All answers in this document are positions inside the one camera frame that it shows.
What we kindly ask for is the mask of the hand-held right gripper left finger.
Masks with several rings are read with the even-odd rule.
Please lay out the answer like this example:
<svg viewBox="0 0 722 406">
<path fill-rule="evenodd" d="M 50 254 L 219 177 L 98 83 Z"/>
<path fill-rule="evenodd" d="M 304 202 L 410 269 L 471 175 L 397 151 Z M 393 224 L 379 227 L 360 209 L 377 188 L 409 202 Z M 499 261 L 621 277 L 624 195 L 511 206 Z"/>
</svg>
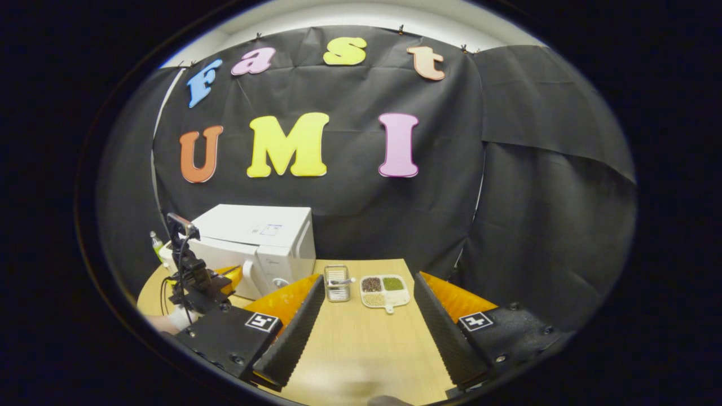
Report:
<svg viewBox="0 0 722 406">
<path fill-rule="evenodd" d="M 324 286 L 322 276 L 310 275 L 246 308 L 219 304 L 173 339 L 228 376 L 281 391 L 314 329 Z"/>
</svg>

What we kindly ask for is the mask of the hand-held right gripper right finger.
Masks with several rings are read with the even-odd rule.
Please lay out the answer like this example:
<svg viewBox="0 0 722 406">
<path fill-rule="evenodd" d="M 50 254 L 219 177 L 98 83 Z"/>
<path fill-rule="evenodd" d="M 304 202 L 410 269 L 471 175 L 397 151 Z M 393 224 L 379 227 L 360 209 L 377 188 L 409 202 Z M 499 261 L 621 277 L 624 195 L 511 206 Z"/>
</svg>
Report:
<svg viewBox="0 0 722 406">
<path fill-rule="evenodd" d="M 500 385 L 565 344 L 565 332 L 521 303 L 496 306 L 424 272 L 413 279 L 413 297 L 454 391 Z"/>
</svg>

